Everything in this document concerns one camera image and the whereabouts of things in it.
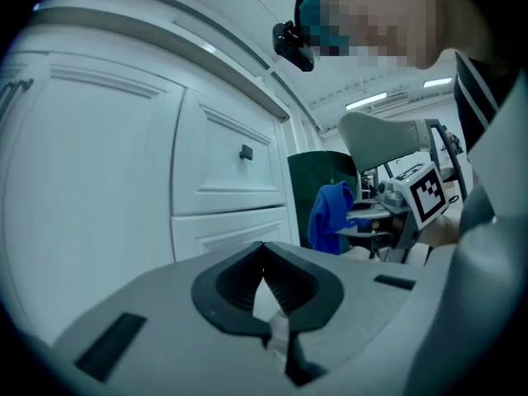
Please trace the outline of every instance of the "black rubber pad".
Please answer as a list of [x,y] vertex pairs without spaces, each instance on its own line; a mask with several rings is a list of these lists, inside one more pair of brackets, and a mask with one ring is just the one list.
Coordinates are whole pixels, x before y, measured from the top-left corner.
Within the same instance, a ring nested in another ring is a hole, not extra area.
[[95,380],[104,382],[146,321],[139,315],[122,314],[75,365]]
[[383,283],[384,285],[398,287],[399,289],[405,290],[413,290],[414,285],[416,285],[416,281],[414,280],[386,276],[385,274],[380,274],[379,276],[376,276],[374,281],[377,281],[378,283]]

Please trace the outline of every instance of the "drawer handle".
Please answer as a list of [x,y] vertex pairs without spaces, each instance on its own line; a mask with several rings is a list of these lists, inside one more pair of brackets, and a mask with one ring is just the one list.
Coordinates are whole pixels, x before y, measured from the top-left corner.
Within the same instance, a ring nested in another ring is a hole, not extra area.
[[22,88],[23,92],[26,92],[28,89],[30,89],[31,85],[33,85],[33,79],[29,79],[27,81],[19,80],[17,82],[8,82],[0,91],[0,100],[3,98],[3,95],[6,93],[6,91],[9,89],[9,93],[7,94],[6,99],[0,106],[0,120],[3,118],[4,112],[9,107],[9,103],[17,93],[18,88]]
[[239,157],[244,160],[245,158],[249,161],[253,160],[253,150],[247,145],[242,146],[242,151],[239,153]]

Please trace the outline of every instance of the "cabinet knob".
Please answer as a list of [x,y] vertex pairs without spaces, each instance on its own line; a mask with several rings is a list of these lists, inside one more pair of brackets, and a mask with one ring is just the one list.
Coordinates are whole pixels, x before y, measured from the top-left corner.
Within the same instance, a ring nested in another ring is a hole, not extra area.
[[245,158],[249,161],[253,160],[253,150],[251,147],[248,147],[247,145],[242,146],[242,151],[238,154],[238,156],[244,160]]

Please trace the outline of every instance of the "drawer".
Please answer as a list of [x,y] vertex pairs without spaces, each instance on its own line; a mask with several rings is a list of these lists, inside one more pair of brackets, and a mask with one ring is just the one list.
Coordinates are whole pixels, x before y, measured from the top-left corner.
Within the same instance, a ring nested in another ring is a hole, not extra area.
[[236,243],[291,243],[285,207],[240,213],[172,218],[177,261],[198,257]]
[[[239,157],[243,145],[252,149],[251,161]],[[188,90],[172,175],[174,215],[284,204],[276,121],[242,98],[213,100]]]

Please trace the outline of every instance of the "cabinet door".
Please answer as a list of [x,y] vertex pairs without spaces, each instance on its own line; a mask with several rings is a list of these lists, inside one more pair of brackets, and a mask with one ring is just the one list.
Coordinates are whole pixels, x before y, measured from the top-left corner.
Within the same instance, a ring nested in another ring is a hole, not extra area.
[[[272,116],[241,97],[186,94],[174,149],[173,214],[247,210],[285,203]],[[242,146],[252,160],[240,158]]]
[[173,262],[169,187],[182,91],[119,64],[51,54],[14,107],[9,139],[0,140],[10,154],[0,171],[2,237],[44,341]]
[[172,219],[177,261],[236,243],[291,243],[285,207]]
[[[10,114],[14,106],[20,106],[19,102],[22,103],[27,100],[27,92],[23,92],[21,89],[10,95],[10,86],[16,84],[20,79],[33,78],[40,71],[42,62],[45,59],[45,54],[8,54],[0,66],[0,90],[3,90],[0,96],[0,107],[3,109],[3,113],[0,113],[0,195],[3,193],[5,171],[10,158],[8,149],[12,148],[17,134],[16,130],[11,130],[13,119],[10,118]],[[12,281],[12,275],[5,256],[2,227],[0,227],[0,295],[2,295],[2,302],[15,324],[25,332],[33,332]]]

